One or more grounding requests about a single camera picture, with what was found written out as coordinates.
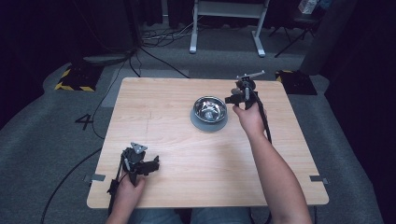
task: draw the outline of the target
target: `table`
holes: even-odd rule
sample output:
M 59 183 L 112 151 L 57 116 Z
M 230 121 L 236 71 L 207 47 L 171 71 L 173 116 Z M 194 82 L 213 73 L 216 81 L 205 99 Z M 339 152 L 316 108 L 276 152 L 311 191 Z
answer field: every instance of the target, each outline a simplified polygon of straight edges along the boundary
M 308 204 L 329 201 L 283 86 L 255 81 L 273 144 L 302 185 Z M 107 208 L 106 191 L 115 178 L 121 152 L 131 142 L 147 146 L 145 161 L 160 156 L 160 170 L 149 174 L 138 207 L 267 205 L 256 166 L 238 117 L 228 106 L 226 126 L 205 133 L 191 123 L 194 102 L 202 96 L 224 99 L 234 80 L 134 78 L 122 81 L 87 204 Z
M 195 0 L 193 26 L 190 43 L 190 53 L 197 51 L 197 38 L 198 38 L 198 15 L 202 16 L 222 16 L 222 17 L 237 17 L 237 18 L 252 18 L 259 19 L 257 30 L 252 31 L 253 40 L 260 57 L 265 56 L 262 42 L 260 41 L 260 32 L 262 31 L 262 23 L 264 21 L 265 4 L 243 4 L 243 3 L 228 3 L 228 2 L 206 2 Z

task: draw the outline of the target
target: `hand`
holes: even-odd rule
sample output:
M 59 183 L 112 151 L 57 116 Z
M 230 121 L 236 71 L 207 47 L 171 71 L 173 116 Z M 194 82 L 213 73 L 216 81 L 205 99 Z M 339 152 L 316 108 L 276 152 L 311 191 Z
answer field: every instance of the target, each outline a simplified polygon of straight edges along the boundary
M 137 181 L 137 186 L 135 187 L 131 183 L 129 175 L 124 171 L 121 172 L 119 181 L 120 184 L 117 188 L 113 210 L 107 223 L 127 223 L 129 216 L 139 202 L 146 184 L 146 179 L 142 177 Z
M 239 121 L 241 122 L 242 128 L 247 133 L 247 136 L 264 132 L 262 116 L 260 115 L 259 105 L 257 103 L 254 103 L 248 110 L 243 110 L 234 105 L 233 112 L 239 117 Z

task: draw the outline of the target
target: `carpeted floor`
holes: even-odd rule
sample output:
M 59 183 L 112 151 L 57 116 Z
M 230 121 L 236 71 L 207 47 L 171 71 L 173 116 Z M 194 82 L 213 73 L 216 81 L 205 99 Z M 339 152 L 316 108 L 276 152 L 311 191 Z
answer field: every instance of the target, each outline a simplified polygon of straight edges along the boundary
M 198 51 L 189 54 L 190 37 L 186 36 L 162 48 L 145 48 L 156 57 L 167 61 L 191 78 L 234 79 L 238 75 L 261 70 L 262 80 L 275 80 L 275 71 L 296 70 L 301 64 L 312 37 L 307 36 L 275 59 L 274 55 L 288 39 L 279 30 L 262 31 L 266 57 L 258 57 L 249 31 L 204 30 L 198 37 Z M 176 76 L 168 65 L 139 50 L 132 58 L 132 66 L 141 75 L 155 77 Z M 45 94 L 26 106 L 0 131 L 0 222 L 37 223 L 51 193 L 64 176 L 81 160 L 103 144 L 114 105 L 114 90 L 107 96 L 115 75 L 135 76 L 129 64 L 112 65 L 104 69 L 97 91 L 56 91 L 67 64 L 49 74 L 43 83 Z M 152 70 L 166 72 L 153 74 Z M 318 95 L 289 95 L 290 103 L 303 130 L 325 185 L 330 202 L 318 207 L 318 223 L 382 223 L 371 182 L 355 158 L 340 126 L 323 96 L 328 81 L 311 77 Z M 94 125 L 75 123 L 85 115 L 94 115 Z M 106 209 L 87 206 L 89 184 L 82 179 L 94 173 L 99 154 L 84 161 L 62 184 L 54 195 L 46 223 L 103 223 Z M 253 208 L 257 223 L 263 223 L 268 214 L 266 207 Z

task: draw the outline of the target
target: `person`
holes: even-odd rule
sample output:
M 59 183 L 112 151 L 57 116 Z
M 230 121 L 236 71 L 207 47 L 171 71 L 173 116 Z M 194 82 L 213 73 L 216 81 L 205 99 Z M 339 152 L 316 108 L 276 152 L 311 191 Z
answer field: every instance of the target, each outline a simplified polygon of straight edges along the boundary
M 262 184 L 262 191 L 274 223 L 312 223 L 301 186 L 288 164 L 277 153 L 264 134 L 259 106 L 255 103 L 243 110 L 233 106 L 233 111 L 247 134 L 251 151 Z M 133 223 L 149 219 L 147 223 L 182 223 L 169 209 L 135 209 L 146 181 L 141 178 L 136 187 L 126 175 L 120 182 L 113 212 L 106 223 Z M 251 223 L 244 207 L 194 208 L 191 223 Z

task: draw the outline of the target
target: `white metal frame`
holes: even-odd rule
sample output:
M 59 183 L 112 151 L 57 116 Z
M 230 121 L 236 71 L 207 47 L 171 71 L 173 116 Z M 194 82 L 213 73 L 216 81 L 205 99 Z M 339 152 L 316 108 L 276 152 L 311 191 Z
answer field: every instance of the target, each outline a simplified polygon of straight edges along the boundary
M 262 42 L 260 41 L 260 32 L 262 31 L 262 23 L 264 22 L 266 7 L 265 4 L 242 4 L 242 3 L 226 3 L 226 2 L 206 2 L 195 0 L 193 26 L 190 44 L 190 53 L 197 51 L 198 38 L 198 15 L 203 16 L 224 16 L 259 19 L 257 30 L 252 31 L 254 43 L 260 57 L 265 56 Z

